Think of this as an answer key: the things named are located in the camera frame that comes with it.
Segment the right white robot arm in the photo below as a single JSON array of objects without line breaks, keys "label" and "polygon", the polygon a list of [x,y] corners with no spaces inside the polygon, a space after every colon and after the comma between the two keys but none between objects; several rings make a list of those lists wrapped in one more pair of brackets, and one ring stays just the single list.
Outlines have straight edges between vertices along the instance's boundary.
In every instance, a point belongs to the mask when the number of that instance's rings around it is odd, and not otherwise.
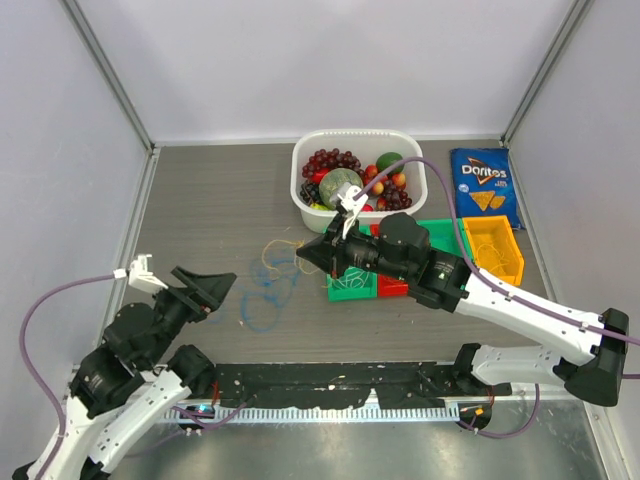
[{"label": "right white robot arm", "polygon": [[433,247],[429,231],[404,213],[384,218],[375,236],[336,215],[297,254],[334,279],[355,267],[403,281],[424,307],[486,320],[535,341],[533,347],[463,345],[451,371],[462,394],[529,383],[559,386],[598,406],[619,401],[629,332],[629,317],[620,310],[581,311],[509,285],[466,254]]}]

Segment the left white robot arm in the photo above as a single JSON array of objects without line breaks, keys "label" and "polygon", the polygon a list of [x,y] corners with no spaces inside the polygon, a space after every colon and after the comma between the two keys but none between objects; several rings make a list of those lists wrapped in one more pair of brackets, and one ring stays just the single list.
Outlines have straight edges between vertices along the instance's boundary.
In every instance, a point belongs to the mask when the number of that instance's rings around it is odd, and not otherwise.
[{"label": "left white robot arm", "polygon": [[237,279],[234,273],[202,275],[176,267],[172,274],[182,284],[175,287],[158,279],[147,260],[142,255],[128,268],[88,280],[124,280],[151,294],[155,303],[132,303],[116,313],[100,345],[81,361],[66,402],[57,399],[38,373],[26,349],[26,334],[19,334],[23,362],[54,406],[58,426],[42,454],[17,468],[13,478],[105,479],[166,410],[211,391],[214,364],[197,347],[183,345],[143,397],[129,400],[181,329],[218,310]]}]

